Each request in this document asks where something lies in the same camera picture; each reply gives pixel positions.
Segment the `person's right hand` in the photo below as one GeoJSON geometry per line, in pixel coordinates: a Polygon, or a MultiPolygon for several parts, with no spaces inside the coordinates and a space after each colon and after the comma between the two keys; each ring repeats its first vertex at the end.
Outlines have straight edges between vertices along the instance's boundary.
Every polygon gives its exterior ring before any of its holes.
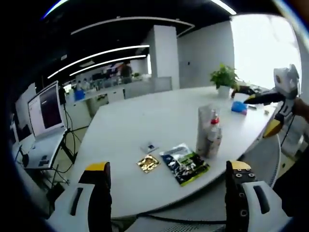
{"type": "Polygon", "coordinates": [[[300,116],[306,121],[309,120],[309,106],[299,97],[294,99],[292,112],[294,115],[300,116]]]}

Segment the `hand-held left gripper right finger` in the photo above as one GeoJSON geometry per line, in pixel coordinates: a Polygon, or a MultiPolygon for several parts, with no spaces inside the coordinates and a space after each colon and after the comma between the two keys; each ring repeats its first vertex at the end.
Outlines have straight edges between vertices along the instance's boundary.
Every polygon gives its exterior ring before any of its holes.
{"type": "Polygon", "coordinates": [[[227,232],[281,232],[292,220],[277,193],[245,162],[226,162],[225,189],[227,232]]]}

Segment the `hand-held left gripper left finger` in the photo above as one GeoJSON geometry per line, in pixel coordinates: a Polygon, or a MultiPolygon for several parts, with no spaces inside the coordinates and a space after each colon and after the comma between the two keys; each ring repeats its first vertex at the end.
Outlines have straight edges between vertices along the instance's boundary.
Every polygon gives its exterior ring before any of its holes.
{"type": "Polygon", "coordinates": [[[111,206],[110,163],[93,163],[56,199],[47,222],[55,232],[111,232],[111,206]]]}

